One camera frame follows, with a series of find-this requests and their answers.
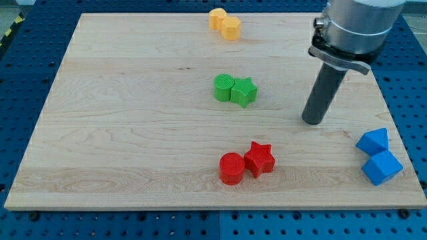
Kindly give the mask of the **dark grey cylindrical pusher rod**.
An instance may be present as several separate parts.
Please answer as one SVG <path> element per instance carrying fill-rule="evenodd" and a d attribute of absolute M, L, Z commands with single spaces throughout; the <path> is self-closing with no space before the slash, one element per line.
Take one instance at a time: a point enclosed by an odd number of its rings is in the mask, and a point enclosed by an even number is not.
<path fill-rule="evenodd" d="M 322 122 L 346 73 L 346 70 L 337 70 L 326 63 L 322 65 L 302 112 L 302 119 L 307 124 Z"/>

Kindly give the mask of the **grey metal tool clamp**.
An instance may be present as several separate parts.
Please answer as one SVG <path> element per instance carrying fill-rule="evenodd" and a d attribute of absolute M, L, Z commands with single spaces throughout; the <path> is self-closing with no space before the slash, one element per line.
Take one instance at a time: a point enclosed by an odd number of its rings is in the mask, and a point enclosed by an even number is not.
<path fill-rule="evenodd" d="M 341 71 L 351 69 L 367 75 L 371 70 L 370 65 L 378 58 L 383 48 L 384 44 L 381 44 L 379 48 L 369 53 L 345 52 L 331 46 L 320 34 L 315 33 L 308 53 Z"/>

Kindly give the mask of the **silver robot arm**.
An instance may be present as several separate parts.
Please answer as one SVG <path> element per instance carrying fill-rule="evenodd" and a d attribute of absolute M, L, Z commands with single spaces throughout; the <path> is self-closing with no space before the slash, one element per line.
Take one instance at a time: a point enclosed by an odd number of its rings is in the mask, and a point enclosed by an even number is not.
<path fill-rule="evenodd" d="M 313 22 L 309 55 L 323 61 L 302 119 L 322 122 L 347 71 L 367 75 L 384 48 L 405 0 L 329 0 Z"/>

